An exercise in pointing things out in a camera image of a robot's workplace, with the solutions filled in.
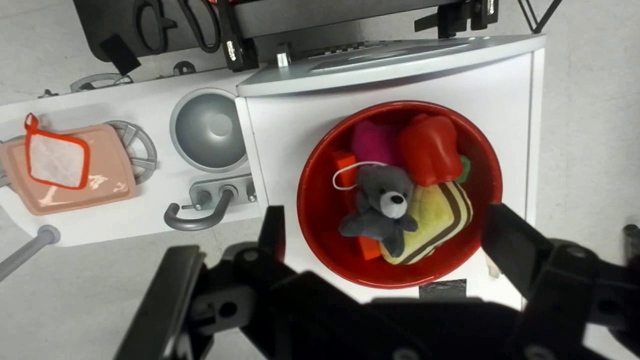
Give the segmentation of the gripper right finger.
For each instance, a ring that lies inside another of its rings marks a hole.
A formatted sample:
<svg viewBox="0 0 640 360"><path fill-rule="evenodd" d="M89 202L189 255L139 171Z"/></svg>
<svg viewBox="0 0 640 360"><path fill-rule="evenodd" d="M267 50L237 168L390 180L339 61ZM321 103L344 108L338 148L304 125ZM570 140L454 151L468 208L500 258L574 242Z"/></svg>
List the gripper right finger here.
<svg viewBox="0 0 640 360"><path fill-rule="evenodd" d="M640 358L640 253L626 265L542 235L504 203L487 208L482 249L525 299L503 354L510 360L608 360L584 345L608 329Z"/></svg>

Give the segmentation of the grey toy tap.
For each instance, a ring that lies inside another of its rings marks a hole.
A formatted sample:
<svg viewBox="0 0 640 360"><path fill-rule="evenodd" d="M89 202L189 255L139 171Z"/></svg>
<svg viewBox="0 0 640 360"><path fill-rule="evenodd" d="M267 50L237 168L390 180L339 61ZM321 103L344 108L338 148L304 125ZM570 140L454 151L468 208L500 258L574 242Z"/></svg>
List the grey toy tap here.
<svg viewBox="0 0 640 360"><path fill-rule="evenodd" d="M177 231L201 231L221 223L259 216L258 196L251 174L200 180L189 189L190 203L170 203L163 219Z"/></svg>

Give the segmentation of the black tape patch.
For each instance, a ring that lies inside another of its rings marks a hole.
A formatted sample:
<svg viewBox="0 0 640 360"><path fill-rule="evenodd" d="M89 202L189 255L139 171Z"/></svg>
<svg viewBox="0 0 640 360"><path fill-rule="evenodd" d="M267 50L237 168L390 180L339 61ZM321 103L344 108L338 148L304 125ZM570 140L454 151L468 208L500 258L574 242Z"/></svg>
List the black tape patch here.
<svg viewBox="0 0 640 360"><path fill-rule="evenodd" d="M419 287L419 299L434 301L442 299L460 299L467 297L467 280L454 279L434 281Z"/></svg>

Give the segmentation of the pink cutting board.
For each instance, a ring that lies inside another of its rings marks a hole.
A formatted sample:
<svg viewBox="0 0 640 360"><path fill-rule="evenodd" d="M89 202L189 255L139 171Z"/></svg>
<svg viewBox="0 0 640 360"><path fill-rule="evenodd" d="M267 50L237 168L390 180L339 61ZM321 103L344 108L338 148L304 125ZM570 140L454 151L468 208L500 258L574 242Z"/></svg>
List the pink cutting board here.
<svg viewBox="0 0 640 360"><path fill-rule="evenodd" d="M137 196L130 158L112 126L92 125L63 132L81 139L90 150L86 187L64 189L39 183L28 175L25 141L0 145L0 162L10 180L10 188L20 197L30 214L59 214L128 200Z"/></svg>

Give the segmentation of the yellow brown-striped plush toy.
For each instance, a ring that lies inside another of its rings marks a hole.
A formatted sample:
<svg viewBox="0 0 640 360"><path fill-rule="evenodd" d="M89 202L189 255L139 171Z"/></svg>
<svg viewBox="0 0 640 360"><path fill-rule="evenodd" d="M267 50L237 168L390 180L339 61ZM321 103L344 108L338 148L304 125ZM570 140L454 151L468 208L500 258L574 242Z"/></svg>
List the yellow brown-striped plush toy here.
<svg viewBox="0 0 640 360"><path fill-rule="evenodd" d="M428 187L416 185L407 212L416 219L418 228L404 231L402 255L393 257L381 246L382 258L392 265L411 265L432 255L464 230L474 215L470 198L455 181Z"/></svg>

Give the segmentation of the green plush toy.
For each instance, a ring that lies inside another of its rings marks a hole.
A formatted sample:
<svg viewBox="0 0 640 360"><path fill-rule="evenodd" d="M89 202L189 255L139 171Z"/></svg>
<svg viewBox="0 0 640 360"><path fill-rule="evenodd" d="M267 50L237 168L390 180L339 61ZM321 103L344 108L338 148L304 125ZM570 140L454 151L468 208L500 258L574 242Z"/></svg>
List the green plush toy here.
<svg viewBox="0 0 640 360"><path fill-rule="evenodd" d="M459 159L461 161L462 164L462 173L459 177L457 177L457 179L455 180L455 182L457 184L464 184L469 177L470 171L471 171L471 160L466 157L465 155L460 154L459 155Z"/></svg>

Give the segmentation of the grey spoked toy burner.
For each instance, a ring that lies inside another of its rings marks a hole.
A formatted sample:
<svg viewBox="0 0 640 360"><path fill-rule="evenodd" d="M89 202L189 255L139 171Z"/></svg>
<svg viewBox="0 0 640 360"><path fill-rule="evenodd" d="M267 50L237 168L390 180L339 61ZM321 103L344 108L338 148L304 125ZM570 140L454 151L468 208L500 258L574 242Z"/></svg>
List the grey spoked toy burner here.
<svg viewBox="0 0 640 360"><path fill-rule="evenodd" d="M121 75L119 73L98 73L74 81L70 84L70 91L71 93L94 91L133 83L134 80L129 75Z"/></svg>
<svg viewBox="0 0 640 360"><path fill-rule="evenodd" d="M128 155L135 183L150 180L158 166L158 153L151 137L139 125L124 120L107 121Z"/></svg>

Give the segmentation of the red bowl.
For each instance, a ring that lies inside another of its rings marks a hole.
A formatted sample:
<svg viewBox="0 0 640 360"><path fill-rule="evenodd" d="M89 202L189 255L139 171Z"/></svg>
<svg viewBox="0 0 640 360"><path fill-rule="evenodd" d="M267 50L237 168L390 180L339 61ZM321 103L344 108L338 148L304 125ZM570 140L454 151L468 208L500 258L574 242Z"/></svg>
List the red bowl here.
<svg viewBox="0 0 640 360"><path fill-rule="evenodd" d="M457 132L457 150L470 160L469 176L462 189L470 199L474 216L461 232L434 253L414 264L393 265L378 257L366 260L357 245L339 234L339 221L347 215L345 196L331 182L337 171L333 153L345 150L358 123L404 126L414 117L446 117ZM439 280L466 263L481 246L489 205L503 197L499 158L477 125L443 105L418 100L383 102L354 112L327 132L311 151L302 168L297 189L297 218L307 246L323 267L341 280L370 289L398 290Z"/></svg>

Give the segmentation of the orange-rimmed white potholder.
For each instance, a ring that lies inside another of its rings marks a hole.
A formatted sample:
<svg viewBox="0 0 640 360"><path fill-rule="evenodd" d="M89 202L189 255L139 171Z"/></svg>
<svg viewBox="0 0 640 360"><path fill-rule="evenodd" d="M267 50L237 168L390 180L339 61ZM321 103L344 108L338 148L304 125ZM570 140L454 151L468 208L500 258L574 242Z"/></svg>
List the orange-rimmed white potholder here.
<svg viewBox="0 0 640 360"><path fill-rule="evenodd" d="M26 115L23 127L27 171L32 180L71 191L87 186L90 147L86 141L41 129L32 112Z"/></svg>

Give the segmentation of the red toy bell pepper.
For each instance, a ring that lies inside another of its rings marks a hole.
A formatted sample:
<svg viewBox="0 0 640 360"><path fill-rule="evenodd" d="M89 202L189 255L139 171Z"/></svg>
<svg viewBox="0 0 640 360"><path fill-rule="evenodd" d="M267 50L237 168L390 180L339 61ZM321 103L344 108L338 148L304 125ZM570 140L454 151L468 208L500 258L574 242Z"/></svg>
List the red toy bell pepper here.
<svg viewBox="0 0 640 360"><path fill-rule="evenodd" d="M464 172L457 130L445 116L414 116L398 141L407 171L418 186L453 182Z"/></svg>

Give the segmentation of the white toy kitchen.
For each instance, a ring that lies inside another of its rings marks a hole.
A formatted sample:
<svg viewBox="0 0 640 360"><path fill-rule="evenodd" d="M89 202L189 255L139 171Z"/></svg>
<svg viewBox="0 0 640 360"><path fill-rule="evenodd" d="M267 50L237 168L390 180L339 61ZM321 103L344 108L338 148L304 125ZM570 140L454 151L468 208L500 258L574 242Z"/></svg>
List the white toy kitchen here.
<svg viewBox="0 0 640 360"><path fill-rule="evenodd" d="M191 96L231 91L257 192L254 205L235 205L226 218L236 228L269 205L283 205L286 264L314 271L359 301L417 297L422 280L401 269L402 286L383 289L339 276L306 243L298 221L303 166L323 136L357 111L393 101L425 101L464 116L487 138L502 174L506 204L535 219L546 36L500 35L384 41L340 54L319 55L288 68L215 70L92 89L0 106L0 140L19 134L28 112L55 131L108 121L140 126L157 149L158 170L132 200L62 214L33 215L16 193L0 188L0 208L29 234L50 224L64 247L130 239L169 231L169 203L186 199L188 186L212 178L187 163L170 139L170 116Z"/></svg>

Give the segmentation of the grey teddy bear plush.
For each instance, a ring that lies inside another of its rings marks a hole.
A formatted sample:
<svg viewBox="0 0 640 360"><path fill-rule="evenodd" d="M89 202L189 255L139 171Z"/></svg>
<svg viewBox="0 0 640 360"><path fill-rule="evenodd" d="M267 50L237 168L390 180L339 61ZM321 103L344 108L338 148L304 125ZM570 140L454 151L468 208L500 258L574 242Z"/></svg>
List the grey teddy bear plush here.
<svg viewBox="0 0 640 360"><path fill-rule="evenodd" d="M378 241L393 257L404 251L403 233L418 230L418 223L409 215L414 182L402 167L383 162L356 162L356 184L352 186L356 210L343 218L339 233L343 237L368 237ZM334 173L333 187L346 191L347 187L336 185Z"/></svg>

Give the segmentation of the orange toy block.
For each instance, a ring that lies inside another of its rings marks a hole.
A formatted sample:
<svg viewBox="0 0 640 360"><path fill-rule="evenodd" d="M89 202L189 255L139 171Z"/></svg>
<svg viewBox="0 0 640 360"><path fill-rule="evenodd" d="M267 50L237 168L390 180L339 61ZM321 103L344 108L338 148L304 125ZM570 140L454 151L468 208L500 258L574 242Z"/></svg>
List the orange toy block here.
<svg viewBox="0 0 640 360"><path fill-rule="evenodd" d="M331 155L336 170L339 171L336 175L336 185L341 188L347 188L346 190L341 190L340 193L348 214L351 214L357 209L355 202L357 189L352 187L355 186L357 177L357 167L354 166L356 158L352 153L346 151L335 151ZM382 256L380 244L377 240L359 235L354 237L353 242L357 248L357 253L361 255L363 260L373 260Z"/></svg>

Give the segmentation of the pink plush toy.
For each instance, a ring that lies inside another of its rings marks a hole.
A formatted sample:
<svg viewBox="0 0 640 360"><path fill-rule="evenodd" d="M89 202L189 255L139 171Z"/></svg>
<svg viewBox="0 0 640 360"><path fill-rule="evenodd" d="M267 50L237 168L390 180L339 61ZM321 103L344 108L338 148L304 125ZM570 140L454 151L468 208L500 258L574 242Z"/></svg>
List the pink plush toy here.
<svg viewBox="0 0 640 360"><path fill-rule="evenodd" d="M350 150L357 162L379 162L404 167L400 153L401 126L360 121L353 128Z"/></svg>

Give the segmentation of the black clamp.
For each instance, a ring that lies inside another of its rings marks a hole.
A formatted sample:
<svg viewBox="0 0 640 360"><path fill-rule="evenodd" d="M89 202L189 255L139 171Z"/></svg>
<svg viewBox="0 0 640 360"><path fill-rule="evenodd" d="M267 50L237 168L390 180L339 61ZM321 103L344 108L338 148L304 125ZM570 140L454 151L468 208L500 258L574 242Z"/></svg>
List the black clamp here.
<svg viewBox="0 0 640 360"><path fill-rule="evenodd" d="M438 39L452 39L460 32L486 30L499 19L500 0L455 0L437 6L436 13L414 21L414 32L437 29Z"/></svg>
<svg viewBox="0 0 640 360"><path fill-rule="evenodd" d="M258 69L258 50L253 39L243 38L231 0L215 0L215 5L227 68L234 73Z"/></svg>

